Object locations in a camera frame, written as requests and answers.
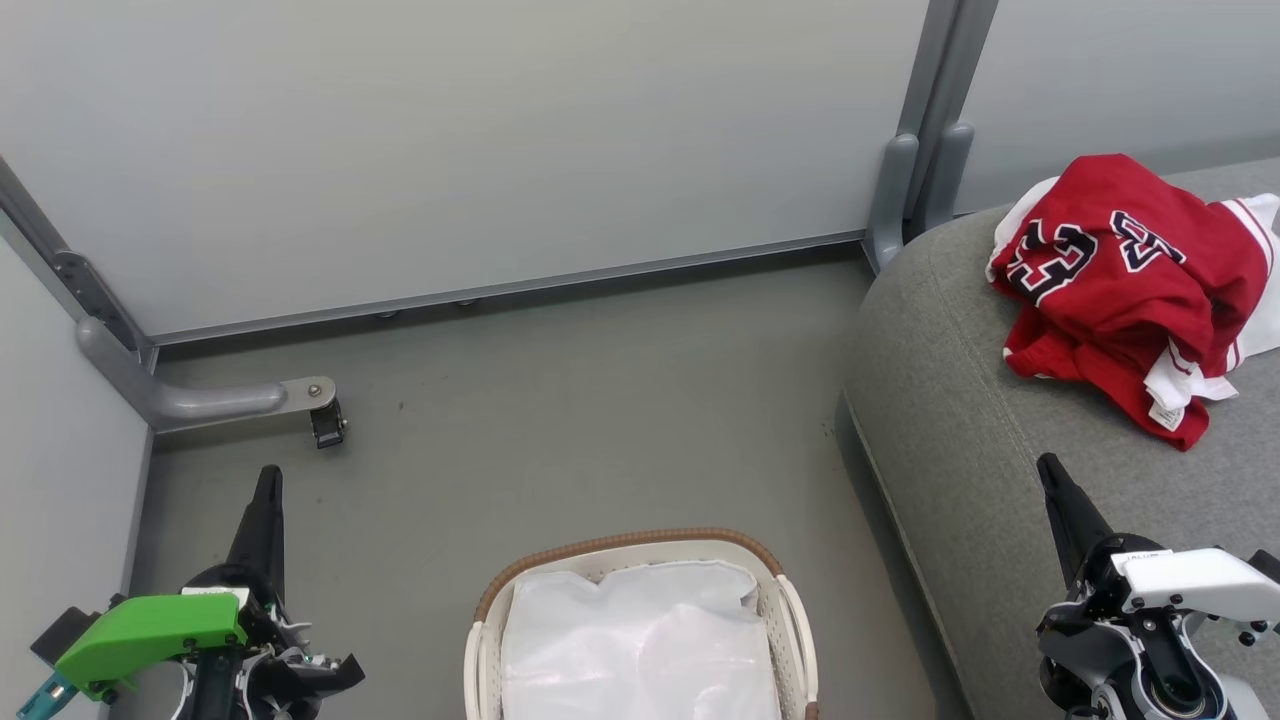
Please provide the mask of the right gripper body, white band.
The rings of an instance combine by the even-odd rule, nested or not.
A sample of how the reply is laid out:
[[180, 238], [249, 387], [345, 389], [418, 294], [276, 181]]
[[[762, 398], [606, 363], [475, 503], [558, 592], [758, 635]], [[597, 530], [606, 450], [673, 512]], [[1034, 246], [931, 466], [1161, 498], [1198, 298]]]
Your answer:
[[1041, 688], [1068, 719], [1265, 719], [1253, 687], [1194, 647], [1206, 621], [1244, 646], [1277, 630], [1277, 560], [1111, 536], [1070, 566], [1037, 626]]

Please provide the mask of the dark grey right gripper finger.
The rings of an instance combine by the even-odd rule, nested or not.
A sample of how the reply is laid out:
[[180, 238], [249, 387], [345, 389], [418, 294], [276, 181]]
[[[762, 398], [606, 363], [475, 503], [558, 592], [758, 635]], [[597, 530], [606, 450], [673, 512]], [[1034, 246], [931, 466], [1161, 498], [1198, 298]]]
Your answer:
[[1037, 459], [1037, 471], [1060, 571], [1066, 588], [1071, 589], [1089, 552], [1114, 530], [1056, 454], [1042, 454]]

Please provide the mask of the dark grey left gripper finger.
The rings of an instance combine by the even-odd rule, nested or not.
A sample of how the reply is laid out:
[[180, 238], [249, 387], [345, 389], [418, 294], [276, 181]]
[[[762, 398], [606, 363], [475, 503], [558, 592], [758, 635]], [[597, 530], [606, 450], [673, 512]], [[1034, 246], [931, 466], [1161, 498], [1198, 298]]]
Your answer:
[[285, 589], [283, 480], [279, 466], [261, 468], [227, 556], [228, 564], [255, 573], [278, 602], [284, 600]]

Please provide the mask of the left gripper body, green band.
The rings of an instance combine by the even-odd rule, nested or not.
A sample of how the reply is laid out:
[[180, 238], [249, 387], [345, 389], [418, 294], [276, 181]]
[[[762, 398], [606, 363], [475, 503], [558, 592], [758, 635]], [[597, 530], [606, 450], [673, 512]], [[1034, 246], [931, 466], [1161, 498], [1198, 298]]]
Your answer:
[[177, 719], [315, 719], [366, 674], [355, 656], [310, 647], [283, 588], [279, 569], [220, 564], [174, 594], [70, 607], [32, 644], [51, 674], [15, 715], [52, 719], [78, 697], [114, 705], [138, 673], [170, 664], [182, 675]]

